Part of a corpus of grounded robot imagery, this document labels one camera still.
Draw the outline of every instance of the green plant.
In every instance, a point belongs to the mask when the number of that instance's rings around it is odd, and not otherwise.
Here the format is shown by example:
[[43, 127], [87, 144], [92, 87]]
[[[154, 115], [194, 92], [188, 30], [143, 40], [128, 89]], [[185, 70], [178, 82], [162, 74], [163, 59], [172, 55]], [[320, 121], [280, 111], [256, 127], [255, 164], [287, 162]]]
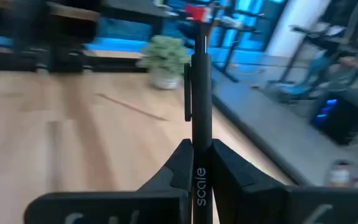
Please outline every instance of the green plant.
[[184, 64], [190, 61], [190, 55], [181, 39], [162, 35], [154, 36], [143, 54], [137, 66], [150, 70], [159, 68], [165, 70], [166, 75], [181, 75]]

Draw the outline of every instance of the white pot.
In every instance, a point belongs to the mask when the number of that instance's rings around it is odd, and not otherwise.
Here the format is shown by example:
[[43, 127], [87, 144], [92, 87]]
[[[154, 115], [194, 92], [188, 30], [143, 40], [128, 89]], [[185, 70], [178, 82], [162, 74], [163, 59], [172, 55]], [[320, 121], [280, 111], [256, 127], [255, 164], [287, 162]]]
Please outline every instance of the white pot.
[[159, 89], [173, 90], [179, 85], [180, 75], [169, 75], [168, 71], [162, 69], [151, 69], [151, 84]]

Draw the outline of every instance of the stick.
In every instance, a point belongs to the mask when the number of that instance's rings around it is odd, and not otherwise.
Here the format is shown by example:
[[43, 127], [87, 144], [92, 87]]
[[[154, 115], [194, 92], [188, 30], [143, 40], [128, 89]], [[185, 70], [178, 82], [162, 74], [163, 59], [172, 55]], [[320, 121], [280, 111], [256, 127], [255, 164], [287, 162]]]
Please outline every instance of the stick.
[[143, 114], [143, 115], [146, 115], [146, 116], [148, 116], [148, 117], [150, 117], [150, 118], [154, 118], [154, 119], [157, 119], [157, 120], [159, 120], [159, 121], [168, 121], [167, 119], [165, 119], [165, 118], [163, 118], [163, 117], [160, 117], [160, 116], [154, 115], [154, 114], [152, 114], [152, 113], [146, 112], [146, 111], [144, 111], [144, 110], [141, 110], [141, 109], [139, 109], [139, 108], [137, 108], [137, 107], [135, 107], [135, 106], [132, 106], [132, 105], [126, 103], [126, 102], [123, 102], [123, 101], [120, 101], [120, 100], [116, 100], [116, 99], [110, 98], [110, 97], [106, 96], [105, 94], [97, 93], [97, 95], [100, 96], [100, 97], [103, 97], [103, 98], [105, 98], [105, 99], [107, 99], [107, 100], [109, 100], [109, 101], [112, 101], [112, 102], [114, 102], [114, 103], [117, 103], [117, 104], [119, 104], [119, 105], [121, 105], [121, 106], [124, 106], [124, 107], [126, 107], [126, 108], [131, 109], [131, 110], [134, 110], [134, 111], [136, 111], [136, 112], [138, 112], [138, 113], [141, 113], [141, 114]]

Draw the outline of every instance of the potted plant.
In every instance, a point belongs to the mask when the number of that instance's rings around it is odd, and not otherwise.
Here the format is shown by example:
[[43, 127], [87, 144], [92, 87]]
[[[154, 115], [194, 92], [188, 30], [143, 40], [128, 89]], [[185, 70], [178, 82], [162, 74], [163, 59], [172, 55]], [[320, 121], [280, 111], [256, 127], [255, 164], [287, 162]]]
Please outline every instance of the potted plant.
[[143, 51], [137, 66], [148, 68], [155, 87], [175, 89], [183, 74], [184, 64], [190, 61], [181, 39], [156, 35]]

